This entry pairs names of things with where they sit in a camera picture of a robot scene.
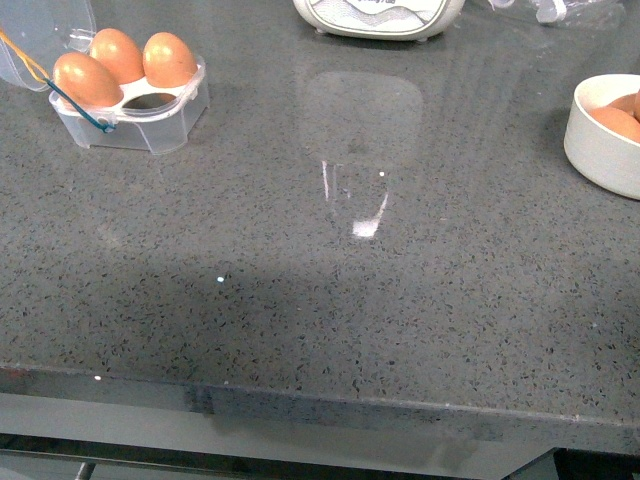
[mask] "brown egg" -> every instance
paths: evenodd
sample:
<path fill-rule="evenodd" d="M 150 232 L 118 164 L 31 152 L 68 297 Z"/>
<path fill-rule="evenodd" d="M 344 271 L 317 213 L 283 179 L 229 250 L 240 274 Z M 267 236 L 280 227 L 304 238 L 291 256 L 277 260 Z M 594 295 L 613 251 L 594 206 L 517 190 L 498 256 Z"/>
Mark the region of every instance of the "brown egg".
<path fill-rule="evenodd" d="M 142 52 L 147 81 L 154 87 L 173 88 L 189 83 L 198 64 L 189 47 L 172 33 L 152 36 Z"/>
<path fill-rule="evenodd" d="M 609 104 L 609 107 L 617 108 L 629 115 L 634 115 L 634 108 L 636 104 L 636 94 L 625 95 L 623 97 L 615 99 Z"/>
<path fill-rule="evenodd" d="M 589 114 L 596 122 L 609 130 L 640 143 L 640 122 L 628 113 L 607 106 L 591 110 Z"/>
<path fill-rule="evenodd" d="M 53 82 L 83 107 L 112 107 L 124 96 L 109 70 L 80 52 L 58 58 L 53 66 Z"/>
<path fill-rule="evenodd" d="M 129 35 L 120 30 L 100 30 L 91 42 L 89 55 L 104 65 L 120 85 L 144 77 L 142 51 Z"/>

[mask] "gray countertop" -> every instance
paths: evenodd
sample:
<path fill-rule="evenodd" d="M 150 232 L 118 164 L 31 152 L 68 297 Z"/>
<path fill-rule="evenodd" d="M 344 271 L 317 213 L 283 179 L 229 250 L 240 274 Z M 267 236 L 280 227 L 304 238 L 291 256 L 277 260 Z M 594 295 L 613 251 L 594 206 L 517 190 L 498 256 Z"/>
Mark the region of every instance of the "gray countertop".
<path fill-rule="evenodd" d="M 468 2 L 407 44 L 286 0 L 94 2 L 185 39 L 211 106 L 172 154 L 82 149 L 0 83 L 0 391 L 637 453 L 640 210 L 562 146 L 581 80 L 640 74 L 626 8 Z"/>

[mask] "white appliance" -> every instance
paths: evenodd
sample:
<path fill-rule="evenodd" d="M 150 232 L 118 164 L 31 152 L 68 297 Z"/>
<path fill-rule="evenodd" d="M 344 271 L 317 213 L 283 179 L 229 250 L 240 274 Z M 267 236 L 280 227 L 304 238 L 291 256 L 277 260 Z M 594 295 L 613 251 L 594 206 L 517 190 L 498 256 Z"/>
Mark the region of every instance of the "white appliance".
<path fill-rule="evenodd" d="M 293 0 L 319 33 L 424 41 L 447 28 L 465 0 Z"/>

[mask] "plastic egg tray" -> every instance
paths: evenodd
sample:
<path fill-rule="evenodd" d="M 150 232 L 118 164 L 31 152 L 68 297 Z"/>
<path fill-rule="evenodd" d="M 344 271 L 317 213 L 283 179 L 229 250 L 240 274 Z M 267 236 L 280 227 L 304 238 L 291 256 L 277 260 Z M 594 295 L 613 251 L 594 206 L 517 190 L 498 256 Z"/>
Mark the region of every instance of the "plastic egg tray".
<path fill-rule="evenodd" d="M 206 65 L 196 56 L 198 71 L 182 87 L 157 88 L 143 77 L 138 81 L 120 85 L 123 99 L 113 107 L 86 109 L 100 122 L 115 125 L 105 133 L 84 119 L 74 108 L 52 92 L 49 103 L 58 113 L 75 142 L 84 148 L 104 146 L 149 150 L 152 154 L 169 153 L 187 143 L 191 128 L 205 108 L 209 106 Z M 153 93 L 166 93 L 176 98 L 157 108 L 124 108 L 130 100 Z"/>

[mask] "cabinet handle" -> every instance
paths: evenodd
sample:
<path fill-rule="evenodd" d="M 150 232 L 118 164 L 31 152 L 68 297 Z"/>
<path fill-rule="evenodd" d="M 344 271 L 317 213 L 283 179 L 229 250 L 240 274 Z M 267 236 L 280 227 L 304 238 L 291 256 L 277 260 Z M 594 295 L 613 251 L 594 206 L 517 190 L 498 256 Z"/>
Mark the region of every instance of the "cabinet handle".
<path fill-rule="evenodd" d="M 83 463 L 80 465 L 80 471 L 78 472 L 78 475 L 76 475 L 76 480 L 89 480 L 95 469 L 95 463 Z"/>

